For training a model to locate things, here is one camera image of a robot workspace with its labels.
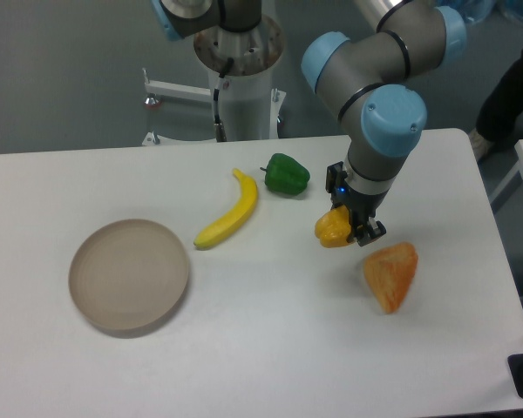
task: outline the plate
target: plate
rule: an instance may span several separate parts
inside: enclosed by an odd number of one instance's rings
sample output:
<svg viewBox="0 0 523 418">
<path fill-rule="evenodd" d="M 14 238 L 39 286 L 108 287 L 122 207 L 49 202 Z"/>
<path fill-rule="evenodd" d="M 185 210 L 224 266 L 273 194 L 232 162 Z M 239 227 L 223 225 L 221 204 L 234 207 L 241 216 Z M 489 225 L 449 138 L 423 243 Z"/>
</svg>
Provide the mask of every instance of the plate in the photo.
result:
<svg viewBox="0 0 523 418">
<path fill-rule="evenodd" d="M 149 220 L 121 220 L 96 231 L 78 249 L 70 294 L 94 325 L 136 330 L 174 307 L 188 271 L 186 251 L 173 232 Z"/>
</svg>

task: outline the blue joint cap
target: blue joint cap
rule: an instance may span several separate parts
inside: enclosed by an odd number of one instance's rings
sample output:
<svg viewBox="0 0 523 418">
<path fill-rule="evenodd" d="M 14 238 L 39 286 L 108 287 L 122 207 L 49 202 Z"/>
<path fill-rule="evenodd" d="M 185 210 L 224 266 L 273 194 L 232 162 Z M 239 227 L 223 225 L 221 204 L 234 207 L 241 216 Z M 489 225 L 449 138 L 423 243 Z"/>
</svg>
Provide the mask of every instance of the blue joint cap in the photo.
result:
<svg viewBox="0 0 523 418">
<path fill-rule="evenodd" d="M 401 158 L 417 146 L 427 116 L 425 102 L 415 91 L 388 84 L 374 90 L 364 102 L 361 126 L 374 150 Z"/>
<path fill-rule="evenodd" d="M 321 35 L 304 52 L 301 62 L 302 74 L 313 92 L 316 92 L 317 80 L 331 56 L 348 41 L 350 39 L 341 32 L 328 32 Z"/>
<path fill-rule="evenodd" d="M 441 65 L 449 64 L 463 56 L 467 48 L 467 28 L 458 11 L 449 6 L 437 7 L 445 22 L 445 54 Z"/>
<path fill-rule="evenodd" d="M 168 16 L 163 10 L 163 6 L 160 5 L 160 0 L 151 0 L 151 5 L 153 6 L 153 10 L 157 15 L 157 19 L 159 19 L 159 23 L 163 27 L 163 31 L 165 32 L 165 35 L 168 38 L 168 40 L 180 41 L 182 37 L 176 31 L 173 24 L 171 24 L 171 21 L 168 20 Z"/>
</svg>

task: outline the shoe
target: shoe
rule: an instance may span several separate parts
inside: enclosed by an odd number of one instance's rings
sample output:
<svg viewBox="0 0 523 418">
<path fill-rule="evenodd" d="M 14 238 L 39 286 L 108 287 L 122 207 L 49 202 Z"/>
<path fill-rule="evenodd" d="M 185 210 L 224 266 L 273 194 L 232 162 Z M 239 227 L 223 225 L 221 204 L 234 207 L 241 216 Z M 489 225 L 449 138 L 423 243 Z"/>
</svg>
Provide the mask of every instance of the shoe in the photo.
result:
<svg viewBox="0 0 523 418">
<path fill-rule="evenodd" d="M 477 132 L 476 128 L 469 133 L 469 141 L 471 141 L 472 152 L 474 153 L 474 158 L 477 160 L 477 163 L 486 157 L 494 146 L 494 143 L 486 140 L 485 137 Z"/>
</svg>

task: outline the black pants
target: black pants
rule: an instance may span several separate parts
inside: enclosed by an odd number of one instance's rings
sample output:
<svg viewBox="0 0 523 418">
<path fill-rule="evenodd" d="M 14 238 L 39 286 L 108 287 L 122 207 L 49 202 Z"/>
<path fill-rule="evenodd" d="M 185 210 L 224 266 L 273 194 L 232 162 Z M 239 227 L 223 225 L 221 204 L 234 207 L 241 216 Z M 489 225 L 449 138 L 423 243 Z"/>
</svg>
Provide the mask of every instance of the black pants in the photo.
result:
<svg viewBox="0 0 523 418">
<path fill-rule="evenodd" d="M 492 142 L 507 138 L 523 112 L 523 51 L 485 101 L 477 120 L 477 131 Z"/>
</svg>

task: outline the banana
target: banana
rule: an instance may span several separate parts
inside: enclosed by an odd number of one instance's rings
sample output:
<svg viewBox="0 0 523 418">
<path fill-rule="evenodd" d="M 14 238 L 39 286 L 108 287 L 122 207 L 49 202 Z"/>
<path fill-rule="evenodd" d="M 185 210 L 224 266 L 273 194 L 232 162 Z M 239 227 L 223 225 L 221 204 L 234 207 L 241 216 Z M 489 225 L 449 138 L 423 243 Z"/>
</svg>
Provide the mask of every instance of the banana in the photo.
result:
<svg viewBox="0 0 523 418">
<path fill-rule="evenodd" d="M 240 182 L 241 198 L 230 211 L 195 237 L 194 245 L 200 250 L 216 246 L 227 239 L 248 220 L 255 209 L 258 200 L 258 187 L 255 180 L 237 168 L 233 169 L 233 175 Z"/>
</svg>

